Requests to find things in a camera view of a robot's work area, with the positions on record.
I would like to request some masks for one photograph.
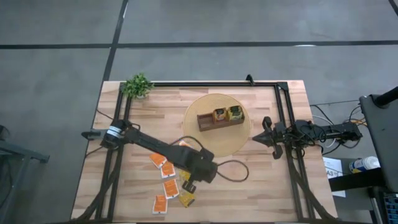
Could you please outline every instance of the desk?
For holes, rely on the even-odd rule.
[[[303,81],[288,81],[295,119],[312,119]],[[113,116],[119,82],[104,82],[98,109]],[[165,142],[183,135],[185,110],[197,98],[209,93],[223,93],[239,100],[247,109],[253,137],[263,128],[261,121],[270,116],[279,120],[273,88],[269,87],[157,87],[144,100],[133,100],[130,121],[140,124],[141,131]],[[93,127],[109,128],[111,120],[99,113]],[[99,141],[91,141],[90,152]],[[242,183],[232,183],[216,176],[211,184],[197,183],[196,201],[184,208],[177,198],[169,200],[166,215],[152,215],[155,195],[162,194],[160,171],[149,160],[150,151],[136,145],[124,147],[114,222],[275,222],[297,221],[291,191],[286,154],[274,160],[272,148],[248,139],[241,150],[231,156],[215,158],[215,162],[238,159],[247,164],[250,176]],[[106,150],[86,158],[76,195],[72,218],[78,217],[98,193]],[[310,188],[336,217],[335,204],[318,147],[305,153]],[[220,167],[220,172],[239,178],[245,170],[236,164]],[[305,201],[301,194],[304,213]]]

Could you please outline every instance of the round wooden tray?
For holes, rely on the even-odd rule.
[[[218,108],[229,108],[230,106],[240,105],[242,107],[245,120],[242,124],[219,128],[209,131],[199,131],[197,115],[212,113]],[[215,157],[223,157],[233,154],[240,150],[250,135],[250,118],[243,105],[231,96],[213,93],[202,96],[195,100],[185,112],[183,120],[184,135],[197,138],[203,146],[214,153]],[[187,139],[195,149],[199,145]]]

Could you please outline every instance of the potted plant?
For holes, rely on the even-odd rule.
[[[132,79],[126,81],[122,88],[122,92],[127,97],[143,99],[153,87],[154,84],[148,81],[144,73],[140,72]]]

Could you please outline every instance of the gray concrete floor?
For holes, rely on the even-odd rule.
[[[0,44],[111,43],[122,0],[0,0]],[[120,42],[398,40],[387,0],[130,0]],[[11,223],[68,220],[108,49],[0,50],[0,124],[50,154],[32,163]],[[310,103],[356,100],[398,83],[398,47],[119,49],[110,80],[305,80]],[[356,103],[321,106],[336,123]],[[369,133],[331,157],[374,155]],[[336,199],[344,220],[370,221]]]

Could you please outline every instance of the butcher block tabletop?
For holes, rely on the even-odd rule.
[[[286,82],[289,84],[295,119],[312,120],[304,82]],[[110,117],[114,116],[119,84],[120,82],[104,82],[101,90],[98,110]],[[263,117],[270,116],[274,123],[279,121],[273,87],[155,87],[146,98],[132,101],[129,120],[140,124],[143,133],[164,142],[172,142],[183,136],[182,122],[187,108],[199,97],[210,93],[232,96],[248,112],[251,130],[247,143],[230,156],[214,159],[217,163],[230,159],[244,162],[250,171],[248,179],[235,183],[217,175],[210,184],[197,182],[195,201],[188,208],[185,208],[177,197],[168,200],[167,214],[153,215],[155,196],[164,194],[164,179],[161,178],[160,170],[149,159],[152,152],[137,145],[127,144],[124,147],[114,222],[297,221],[286,153],[280,159],[274,160],[273,148],[251,140],[253,136],[264,131],[261,126]],[[289,125],[284,96],[282,92],[281,94],[284,114]],[[96,113],[93,128],[108,129],[111,122],[109,118]],[[100,140],[90,141],[87,152],[98,148],[99,144]],[[104,148],[85,159],[72,218],[81,215],[99,192],[105,157]],[[336,217],[336,208],[319,147],[305,148],[304,161],[312,192],[326,210]],[[246,175],[246,170],[236,163],[220,166],[219,171],[232,179],[242,179]],[[178,179],[178,169],[176,172],[177,183],[180,186],[182,183]],[[108,210],[109,195],[110,190],[105,199],[103,215],[106,215]],[[300,198],[303,212],[307,214],[301,191]]]

